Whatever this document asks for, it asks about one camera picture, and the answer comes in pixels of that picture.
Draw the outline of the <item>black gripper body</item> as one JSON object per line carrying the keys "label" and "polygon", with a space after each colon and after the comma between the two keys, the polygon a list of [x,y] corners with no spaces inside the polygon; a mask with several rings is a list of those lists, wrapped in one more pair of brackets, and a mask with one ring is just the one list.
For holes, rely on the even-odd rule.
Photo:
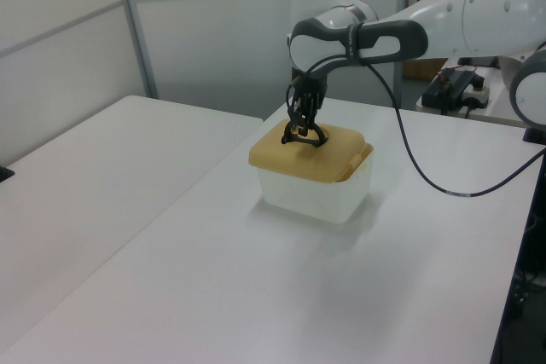
{"label": "black gripper body", "polygon": [[303,72],[292,70],[294,82],[294,96],[299,99],[304,93],[317,92],[323,99],[327,90],[327,77],[306,78]]}

